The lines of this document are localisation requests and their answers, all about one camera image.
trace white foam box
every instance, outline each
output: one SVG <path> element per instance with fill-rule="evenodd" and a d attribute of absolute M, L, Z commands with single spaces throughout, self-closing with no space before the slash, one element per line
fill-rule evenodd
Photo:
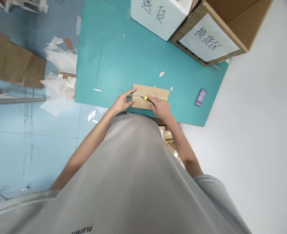
<path fill-rule="evenodd" d="M 199 0 L 131 0 L 131 17 L 167 41 Z"/>

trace table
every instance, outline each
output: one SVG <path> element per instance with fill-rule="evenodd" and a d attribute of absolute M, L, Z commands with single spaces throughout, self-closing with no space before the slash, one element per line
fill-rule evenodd
<path fill-rule="evenodd" d="M 228 63 L 204 67 L 131 19 L 130 8 L 131 0 L 85 1 L 75 101 L 109 108 L 133 84 L 172 87 L 168 101 L 176 120 L 204 127 Z M 207 95 L 197 107 L 202 88 Z M 127 111 L 156 117 L 151 110 Z"/>

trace cardboard package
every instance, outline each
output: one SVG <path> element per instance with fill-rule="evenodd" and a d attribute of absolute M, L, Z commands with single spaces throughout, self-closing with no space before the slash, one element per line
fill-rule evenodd
<path fill-rule="evenodd" d="M 25 87 L 43 88 L 46 60 L 9 41 L 0 33 L 0 80 Z"/>
<path fill-rule="evenodd" d="M 247 53 L 273 0 L 202 0 L 171 41 L 204 66 Z"/>
<path fill-rule="evenodd" d="M 168 96 L 169 96 L 169 90 L 165 90 L 165 89 L 159 89 L 159 88 L 139 85 L 139 84 L 134 84 L 133 88 L 137 88 L 137 90 L 133 93 L 133 99 L 136 100 L 136 102 L 132 104 L 132 107 L 136 107 L 136 108 L 151 110 L 149 102 L 139 96 L 150 95 L 152 97 L 157 97 L 164 101 L 167 101 Z"/>

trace sleeve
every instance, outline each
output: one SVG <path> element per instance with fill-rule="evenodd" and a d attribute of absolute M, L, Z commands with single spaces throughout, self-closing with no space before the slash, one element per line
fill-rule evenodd
<path fill-rule="evenodd" d="M 193 179 L 237 233 L 252 234 L 220 180 L 210 175 L 200 175 Z"/>

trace left hand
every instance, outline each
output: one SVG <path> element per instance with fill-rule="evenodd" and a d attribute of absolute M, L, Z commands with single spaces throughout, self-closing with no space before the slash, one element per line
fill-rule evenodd
<path fill-rule="evenodd" d="M 137 89 L 131 89 L 123 94 L 121 94 L 120 96 L 118 96 L 118 98 L 116 99 L 116 101 L 114 102 L 114 104 L 112 105 L 112 107 L 110 107 L 109 110 L 112 110 L 115 114 L 118 114 L 122 111 L 125 111 L 127 108 L 129 108 L 132 104 L 135 103 L 136 100 L 131 100 L 129 102 L 126 101 L 126 99 L 128 98 L 132 98 L 132 94 L 133 92 L 135 92 Z"/>

